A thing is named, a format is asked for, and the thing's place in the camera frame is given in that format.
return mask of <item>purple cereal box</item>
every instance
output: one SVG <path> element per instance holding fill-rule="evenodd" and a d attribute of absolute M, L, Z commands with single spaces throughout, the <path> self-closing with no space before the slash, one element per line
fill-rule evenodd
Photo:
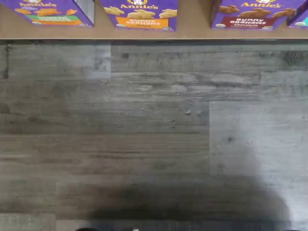
<path fill-rule="evenodd" d="M 101 0 L 118 28 L 175 31 L 178 0 Z"/>
<path fill-rule="evenodd" d="M 296 12 L 306 0 L 217 0 L 213 29 L 271 31 Z"/>
<path fill-rule="evenodd" d="M 308 28 L 308 1 L 297 9 L 294 16 L 289 17 L 288 26 L 293 28 Z"/>
<path fill-rule="evenodd" d="M 94 26 L 93 0 L 0 0 L 34 25 Z"/>

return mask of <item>chocolate bunny grahams box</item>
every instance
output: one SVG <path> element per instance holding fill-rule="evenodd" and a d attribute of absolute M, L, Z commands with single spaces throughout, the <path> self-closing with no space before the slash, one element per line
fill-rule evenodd
<path fill-rule="evenodd" d="M 93 0 L 0 0 L 34 25 L 94 26 Z"/>
<path fill-rule="evenodd" d="M 216 0 L 214 29 L 273 30 L 294 15 L 306 0 Z"/>
<path fill-rule="evenodd" d="M 175 31 L 178 0 L 101 0 L 118 28 Z"/>
<path fill-rule="evenodd" d="M 288 19 L 289 27 L 308 28 L 308 1 L 299 7 L 294 16 Z"/>

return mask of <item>cracker illustration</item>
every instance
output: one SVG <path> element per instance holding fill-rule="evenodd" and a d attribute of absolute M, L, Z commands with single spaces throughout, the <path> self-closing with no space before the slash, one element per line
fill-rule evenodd
<path fill-rule="evenodd" d="M 47 8 L 47 9 L 40 9 L 39 11 L 35 11 L 38 16 L 51 16 L 55 14 L 61 14 L 58 12 L 56 8 Z"/>
<path fill-rule="evenodd" d="M 73 15 L 73 14 L 76 14 L 77 12 L 78 12 L 77 10 L 70 9 L 66 12 L 66 15 Z"/>
<path fill-rule="evenodd" d="M 15 11 L 18 13 L 23 13 L 23 14 L 31 14 L 31 11 L 28 11 L 25 9 L 15 9 Z"/>
<path fill-rule="evenodd" d="M 178 16 L 178 10 L 165 9 L 163 13 L 159 15 L 160 18 L 173 18 Z"/>
<path fill-rule="evenodd" d="M 133 13 L 129 13 L 127 18 L 133 19 L 152 19 L 153 16 L 156 15 L 154 12 L 146 11 L 146 10 L 135 10 Z"/>
<path fill-rule="evenodd" d="M 104 7 L 105 11 L 109 14 L 113 14 L 116 16 L 120 16 L 121 14 L 124 14 L 124 11 L 120 10 L 117 7 L 109 6 L 109 7 Z"/>

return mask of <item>floor plank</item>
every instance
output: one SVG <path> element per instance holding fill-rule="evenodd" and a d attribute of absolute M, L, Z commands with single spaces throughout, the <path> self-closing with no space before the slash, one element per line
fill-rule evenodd
<path fill-rule="evenodd" d="M 115 100 L 258 100 L 259 72 L 112 73 Z"/>
<path fill-rule="evenodd" d="M 54 213 L 55 211 L 55 180 L 6 175 L 0 178 L 0 186 L 0 213 Z"/>
<path fill-rule="evenodd" d="M 7 79 L 8 77 L 7 57 L 8 57 L 7 46 L 0 45 L 0 80 Z"/>
<path fill-rule="evenodd" d="M 2 134 L 207 132 L 208 103 L 111 98 L 108 84 L 91 81 L 6 82 Z"/>
<path fill-rule="evenodd" d="M 194 173 L 208 173 L 207 134 L 0 136 L 1 175 Z"/>
<path fill-rule="evenodd" d="M 247 51 L 308 51 L 308 45 L 305 42 L 290 42 L 285 44 L 267 44 L 258 41 L 258 44 L 252 44 L 251 41 L 212 41 L 204 43 L 203 41 L 189 42 L 138 42 L 138 44 L 113 43 L 111 46 L 112 54 L 117 53 L 175 53 L 175 52 L 247 52 Z"/>
<path fill-rule="evenodd" d="M 113 72 L 234 72 L 307 70 L 308 51 L 190 51 L 156 47 L 151 52 L 147 46 L 128 49 L 112 48 Z"/>
<path fill-rule="evenodd" d="M 306 219 L 307 114 L 305 102 L 211 103 L 211 174 L 271 181 L 291 218 Z"/>
<path fill-rule="evenodd" d="M 308 99 L 307 71 L 261 73 L 261 98 L 265 101 L 298 101 Z"/>
<path fill-rule="evenodd" d="M 0 214 L 3 231 L 56 231 L 53 214 Z"/>
<path fill-rule="evenodd" d="M 110 77 L 110 45 L 12 45 L 10 80 L 72 80 Z"/>

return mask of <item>vinyl plank flooring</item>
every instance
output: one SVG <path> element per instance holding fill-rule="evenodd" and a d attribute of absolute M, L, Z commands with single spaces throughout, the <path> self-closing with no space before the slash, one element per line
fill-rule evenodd
<path fill-rule="evenodd" d="M 308 71 L 261 73 L 261 98 L 265 101 L 308 99 Z"/>
<path fill-rule="evenodd" d="M 0 45 L 0 80 L 6 79 L 8 77 L 7 73 L 7 46 Z"/>
<path fill-rule="evenodd" d="M 56 231 L 53 214 L 0 214 L 3 231 Z"/>
<path fill-rule="evenodd" d="M 27 214 L 55 211 L 55 180 L 6 175 L 0 178 L 0 187 L 0 213 Z"/>
<path fill-rule="evenodd" d="M 0 133 L 207 132 L 207 102 L 141 99 L 113 99 L 99 80 L 10 82 L 1 93 Z"/>
<path fill-rule="evenodd" d="M 115 100 L 258 100 L 259 72 L 112 73 Z"/>
<path fill-rule="evenodd" d="M 306 219 L 307 115 L 306 102 L 211 103 L 211 174 L 271 181 L 291 218 Z"/>
<path fill-rule="evenodd" d="M 207 134 L 0 136 L 1 175 L 194 173 L 208 173 Z"/>
<path fill-rule="evenodd" d="M 112 48 L 113 72 L 234 72 L 307 70 L 308 51 L 187 51 Z"/>
<path fill-rule="evenodd" d="M 12 45 L 10 80 L 110 77 L 110 45 Z"/>
<path fill-rule="evenodd" d="M 57 218 L 289 220 L 271 183 L 177 173 L 72 176 L 57 182 Z"/>
<path fill-rule="evenodd" d="M 175 52 L 243 52 L 243 51 L 308 51 L 308 45 L 305 43 L 288 43 L 288 44 L 251 44 L 248 42 L 241 44 L 234 42 L 233 44 L 228 41 L 211 42 L 210 45 L 205 45 L 204 42 L 144 42 L 135 44 L 113 44 L 111 51 L 117 53 L 175 53 Z"/>

